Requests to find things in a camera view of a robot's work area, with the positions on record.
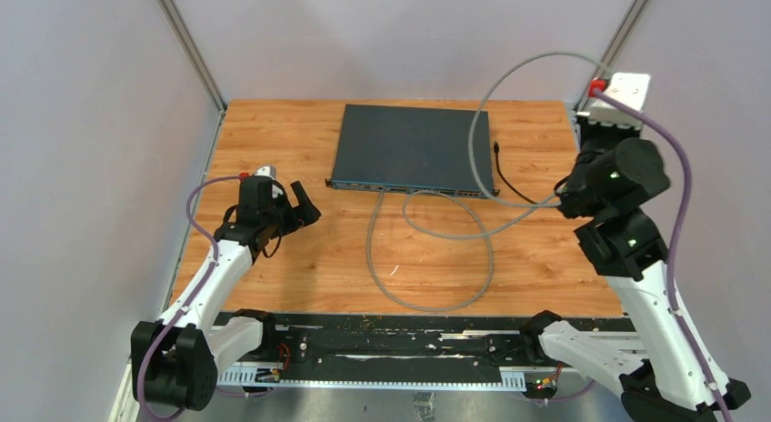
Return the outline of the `dark blue network switch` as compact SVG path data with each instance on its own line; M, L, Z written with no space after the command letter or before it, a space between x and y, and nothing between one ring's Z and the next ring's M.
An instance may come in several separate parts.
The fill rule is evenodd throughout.
M467 150L473 110L347 104L329 188L486 196Z

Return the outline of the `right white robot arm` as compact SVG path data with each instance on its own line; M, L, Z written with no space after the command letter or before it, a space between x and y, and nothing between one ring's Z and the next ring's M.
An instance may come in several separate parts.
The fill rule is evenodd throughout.
M728 377L704 343L682 325L689 319L666 282L670 256L656 223L641 206L669 188L656 145L639 126L576 116L580 151L555 187L559 211L584 224L576 238L587 260L619 298L644 347L627 354L542 311L521 327L521 357L531 365L561 362L613 392L635 421L712 421L751 397Z

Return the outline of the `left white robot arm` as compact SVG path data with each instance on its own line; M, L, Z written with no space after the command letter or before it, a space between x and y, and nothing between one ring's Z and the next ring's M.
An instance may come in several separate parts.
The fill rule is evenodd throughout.
M205 260L182 294L153 321L140 321L130 336L133 395L140 408L160 420L152 405L171 407L174 416L200 411L211 401L219 375L249 354L271 359L280 349L275 316L242 309L213 328L235 284L269 244L311 226L321 217L299 181L284 187L271 173L241 174L238 198L212 233L190 224L210 243Z

